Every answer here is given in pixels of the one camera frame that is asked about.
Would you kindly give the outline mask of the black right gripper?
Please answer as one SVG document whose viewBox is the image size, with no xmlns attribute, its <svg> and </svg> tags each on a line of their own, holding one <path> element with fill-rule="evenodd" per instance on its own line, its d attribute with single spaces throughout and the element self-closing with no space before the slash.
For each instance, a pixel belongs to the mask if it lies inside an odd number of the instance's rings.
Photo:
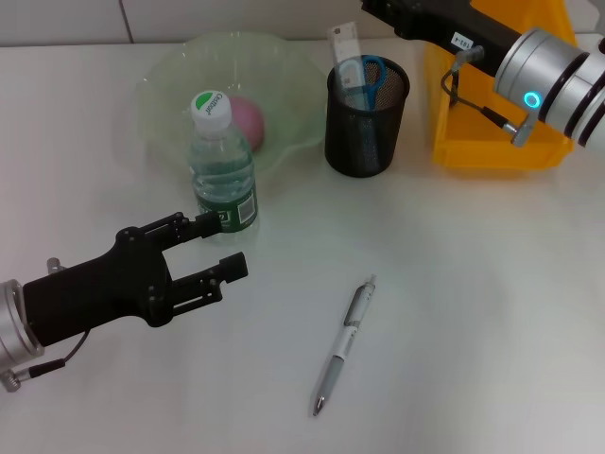
<svg viewBox="0 0 605 454">
<path fill-rule="evenodd" d="M 363 0 L 362 10 L 381 23 L 395 28 L 407 40 L 425 41 L 455 54 L 460 48 L 454 35 L 481 46 L 484 56 L 473 66 L 494 77 L 501 63 L 521 34 L 475 9 L 469 1 L 397 1 Z"/>
</svg>

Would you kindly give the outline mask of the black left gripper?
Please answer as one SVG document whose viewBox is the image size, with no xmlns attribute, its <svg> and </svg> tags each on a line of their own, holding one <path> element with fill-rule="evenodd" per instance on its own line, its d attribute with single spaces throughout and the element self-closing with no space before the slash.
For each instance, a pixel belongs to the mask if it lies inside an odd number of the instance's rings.
<svg viewBox="0 0 605 454">
<path fill-rule="evenodd" d="M 220 302 L 221 284 L 249 275 L 245 255 L 172 280 L 163 251 L 222 232 L 219 214 L 194 219 L 177 212 L 146 226 L 117 234 L 112 248 L 96 259 L 23 286 L 26 318 L 44 347 L 123 317 L 151 327 Z"/>
</svg>

